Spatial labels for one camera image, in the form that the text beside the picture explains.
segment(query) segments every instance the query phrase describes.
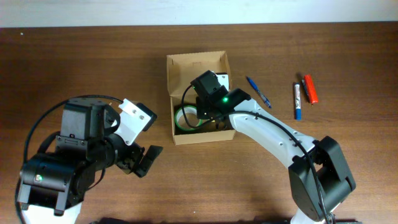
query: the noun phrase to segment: pen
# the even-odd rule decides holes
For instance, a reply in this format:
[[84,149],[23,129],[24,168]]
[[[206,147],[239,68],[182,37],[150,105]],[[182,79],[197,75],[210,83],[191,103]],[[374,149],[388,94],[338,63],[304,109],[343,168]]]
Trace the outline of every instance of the pen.
[[301,105],[300,105],[300,84],[294,84],[294,98],[295,98],[295,113],[296,113],[296,120],[301,120]]
[[264,96],[264,94],[261,93],[261,91],[258,89],[257,85],[254,83],[254,81],[249,77],[246,77],[246,79],[249,81],[250,85],[254,88],[254,90],[257,92],[257,94],[261,97],[263,102],[271,109],[272,107],[271,107],[270,101],[266,98],[266,96]]

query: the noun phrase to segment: green tape roll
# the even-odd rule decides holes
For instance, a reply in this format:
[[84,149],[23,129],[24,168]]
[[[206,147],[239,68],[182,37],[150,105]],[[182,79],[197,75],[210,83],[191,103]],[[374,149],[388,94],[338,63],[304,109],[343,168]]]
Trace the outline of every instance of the green tape roll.
[[[185,114],[194,114],[195,116],[197,115],[197,108],[194,107],[194,106],[190,106],[190,105],[184,106],[184,111],[185,111]],[[175,123],[175,125],[177,125],[177,127],[179,129],[183,130],[183,131],[193,131],[194,130],[193,128],[183,128],[183,127],[180,126],[178,121],[180,120],[180,118],[182,116],[183,116],[183,113],[182,113],[182,109],[180,108],[174,114],[174,123]],[[196,126],[201,125],[202,122],[203,121],[201,119],[199,119],[199,122],[198,122],[198,124]]]

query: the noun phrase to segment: open cardboard box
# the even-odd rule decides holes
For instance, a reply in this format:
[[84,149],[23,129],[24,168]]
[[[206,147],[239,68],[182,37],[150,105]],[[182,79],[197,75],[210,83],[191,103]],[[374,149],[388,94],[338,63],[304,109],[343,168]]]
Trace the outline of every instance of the open cardboard box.
[[[229,89],[231,89],[231,71],[225,51],[203,52],[194,54],[179,54],[167,56],[167,89],[170,95],[172,134],[174,144],[192,144],[212,141],[232,140],[235,130],[220,131],[215,124],[209,124],[200,132],[181,132],[174,123],[175,109],[181,105],[181,98],[191,81],[205,71],[227,73]],[[194,105],[197,94],[193,88],[189,89],[184,98],[185,105]]]

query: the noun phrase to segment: white bracket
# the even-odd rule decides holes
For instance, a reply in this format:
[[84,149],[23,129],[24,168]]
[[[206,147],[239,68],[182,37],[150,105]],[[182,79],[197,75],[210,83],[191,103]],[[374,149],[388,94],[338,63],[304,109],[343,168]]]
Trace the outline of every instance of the white bracket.
[[218,82],[219,82],[221,85],[225,86],[225,88],[226,88],[228,91],[230,91],[230,89],[229,89],[229,78],[228,78],[228,75],[227,75],[227,74],[221,74],[221,75],[216,75],[216,76],[217,76],[217,78],[218,78]]
[[134,103],[124,99],[123,103],[119,105],[122,109],[120,114],[120,125],[118,130],[114,133],[120,136],[124,143],[130,146],[136,140],[138,134],[150,121],[150,116],[138,108]]

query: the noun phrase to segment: white wall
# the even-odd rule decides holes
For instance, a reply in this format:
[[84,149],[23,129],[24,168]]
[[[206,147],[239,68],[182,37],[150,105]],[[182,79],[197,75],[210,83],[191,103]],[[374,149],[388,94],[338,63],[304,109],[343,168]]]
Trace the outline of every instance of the white wall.
[[0,27],[397,20],[398,0],[0,0]]

